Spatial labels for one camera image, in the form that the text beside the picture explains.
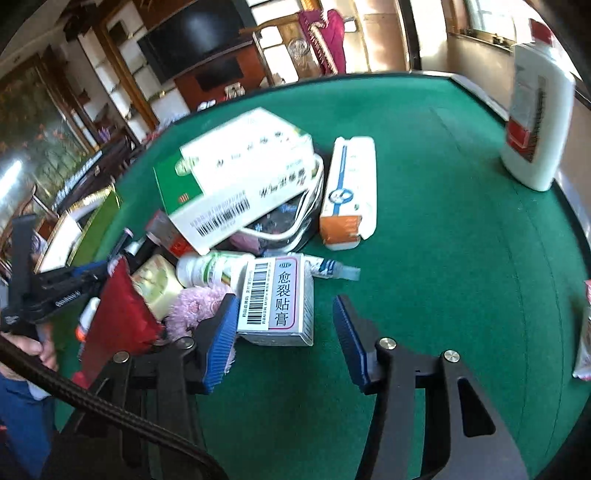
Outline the person's left hand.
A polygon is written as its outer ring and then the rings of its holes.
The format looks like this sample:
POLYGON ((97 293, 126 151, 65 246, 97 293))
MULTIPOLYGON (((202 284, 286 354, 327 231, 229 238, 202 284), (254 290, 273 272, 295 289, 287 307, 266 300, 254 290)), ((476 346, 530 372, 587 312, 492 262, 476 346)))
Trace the person's left hand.
POLYGON ((38 340, 29 337, 2 333, 1 336, 23 352, 37 358, 45 367, 57 371, 58 361, 53 342, 53 327, 50 323, 37 327, 38 340))

